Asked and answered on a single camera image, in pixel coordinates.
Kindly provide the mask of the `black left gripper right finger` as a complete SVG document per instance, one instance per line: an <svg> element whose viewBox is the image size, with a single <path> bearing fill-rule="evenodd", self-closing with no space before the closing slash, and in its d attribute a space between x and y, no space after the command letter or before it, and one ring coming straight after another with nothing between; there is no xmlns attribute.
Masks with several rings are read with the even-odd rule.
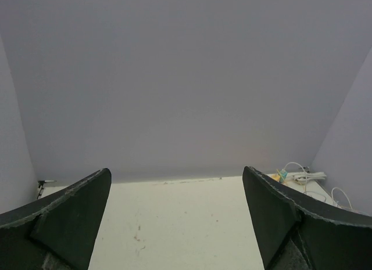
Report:
<svg viewBox="0 0 372 270"><path fill-rule="evenodd" d="M289 188L253 167L242 175L265 269L371 269L371 217Z"/></svg>

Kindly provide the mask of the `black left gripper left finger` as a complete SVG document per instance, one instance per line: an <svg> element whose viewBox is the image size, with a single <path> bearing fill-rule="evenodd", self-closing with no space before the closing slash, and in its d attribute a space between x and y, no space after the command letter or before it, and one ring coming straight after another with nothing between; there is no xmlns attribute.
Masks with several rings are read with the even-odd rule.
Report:
<svg viewBox="0 0 372 270"><path fill-rule="evenodd" d="M1 269L88 269L111 184L103 168L1 214Z"/></svg>

